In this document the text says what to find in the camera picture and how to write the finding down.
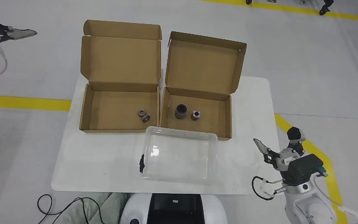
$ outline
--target gray cloth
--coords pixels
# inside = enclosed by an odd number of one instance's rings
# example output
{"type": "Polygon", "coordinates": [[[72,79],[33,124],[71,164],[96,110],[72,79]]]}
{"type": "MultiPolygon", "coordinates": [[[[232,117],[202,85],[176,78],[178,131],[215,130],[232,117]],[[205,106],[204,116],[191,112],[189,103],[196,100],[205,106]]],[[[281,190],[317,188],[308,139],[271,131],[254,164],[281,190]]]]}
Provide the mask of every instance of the gray cloth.
{"type": "MultiPolygon", "coordinates": [[[[102,219],[105,224],[118,224],[129,193],[89,193],[87,197],[95,200],[101,207],[102,219]]],[[[84,208],[89,224],[100,224],[100,213],[95,202],[84,199],[84,208]]],[[[86,224],[82,203],[74,203],[56,221],[57,224],[86,224]]]]}

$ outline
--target metal cylinder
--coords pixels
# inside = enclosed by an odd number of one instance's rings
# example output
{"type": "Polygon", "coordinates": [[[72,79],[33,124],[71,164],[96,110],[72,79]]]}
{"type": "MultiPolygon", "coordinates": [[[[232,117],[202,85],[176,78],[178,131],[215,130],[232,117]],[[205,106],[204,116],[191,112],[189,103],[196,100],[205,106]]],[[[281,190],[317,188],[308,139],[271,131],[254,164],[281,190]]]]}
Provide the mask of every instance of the metal cylinder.
{"type": "Polygon", "coordinates": [[[185,118],[186,112],[187,112],[186,106],[184,104],[179,104],[179,105],[177,105],[177,108],[175,109],[174,116],[177,119],[183,119],[183,118],[185,118]]]}
{"type": "Polygon", "coordinates": [[[191,114],[192,120],[198,120],[200,118],[201,112],[198,110],[194,110],[191,114]]]}
{"type": "Polygon", "coordinates": [[[149,116],[148,114],[145,114],[145,115],[142,117],[143,123],[148,122],[149,120],[150,120],[150,116],[149,116]]]}

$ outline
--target cardboard box lid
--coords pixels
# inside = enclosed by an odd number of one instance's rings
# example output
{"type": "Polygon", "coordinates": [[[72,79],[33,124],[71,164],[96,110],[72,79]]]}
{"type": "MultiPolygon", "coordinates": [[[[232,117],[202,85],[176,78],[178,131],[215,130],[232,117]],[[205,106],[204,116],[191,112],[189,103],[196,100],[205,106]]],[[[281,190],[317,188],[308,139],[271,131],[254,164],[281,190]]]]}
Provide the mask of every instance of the cardboard box lid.
{"type": "Polygon", "coordinates": [[[236,91],[246,43],[171,32],[168,46],[168,87],[226,95],[236,91]]]}
{"type": "Polygon", "coordinates": [[[90,82],[158,84],[159,25],[87,20],[83,33],[81,74],[90,82]]]}

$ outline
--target white robot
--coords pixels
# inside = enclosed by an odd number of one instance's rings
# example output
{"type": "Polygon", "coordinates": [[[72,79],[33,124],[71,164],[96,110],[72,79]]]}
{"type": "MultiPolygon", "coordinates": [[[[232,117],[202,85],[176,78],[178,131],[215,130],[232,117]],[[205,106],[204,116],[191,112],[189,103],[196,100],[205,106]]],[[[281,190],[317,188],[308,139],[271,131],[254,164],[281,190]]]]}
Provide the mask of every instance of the white robot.
{"type": "Polygon", "coordinates": [[[323,162],[315,154],[303,156],[305,153],[302,141],[305,140],[303,132],[292,127],[288,130],[289,145],[281,152],[276,153],[266,147],[258,139],[254,142],[266,163],[272,164],[274,169],[282,176],[282,188],[275,190],[273,194],[264,192],[269,198],[258,195],[253,187],[255,179],[261,179],[266,183],[272,183],[264,178],[255,176],[252,187],[257,196],[264,200],[271,200],[275,194],[284,192],[286,197],[285,212],[292,224],[332,224],[337,222],[337,216],[330,203],[322,199],[318,193],[316,184],[310,180],[311,175],[317,173],[317,177],[328,176],[323,168],[323,162]]]}

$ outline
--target cardboard box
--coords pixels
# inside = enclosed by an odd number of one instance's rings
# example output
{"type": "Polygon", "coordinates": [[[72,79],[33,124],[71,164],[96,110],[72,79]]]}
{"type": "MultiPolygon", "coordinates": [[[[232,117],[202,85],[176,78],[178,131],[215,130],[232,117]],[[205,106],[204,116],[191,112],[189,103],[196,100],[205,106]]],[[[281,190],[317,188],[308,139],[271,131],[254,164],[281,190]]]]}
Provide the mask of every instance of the cardboard box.
{"type": "Polygon", "coordinates": [[[172,32],[161,108],[160,127],[215,133],[232,138],[231,96],[238,87],[246,44],[172,32]],[[174,116],[185,104],[184,119],[174,116]],[[201,111],[197,121],[193,110],[201,111]]]}
{"type": "Polygon", "coordinates": [[[88,20],[83,27],[81,74],[88,79],[79,129],[145,132],[159,125],[159,25],[88,20]],[[150,121],[143,123],[138,110],[150,121]]]}

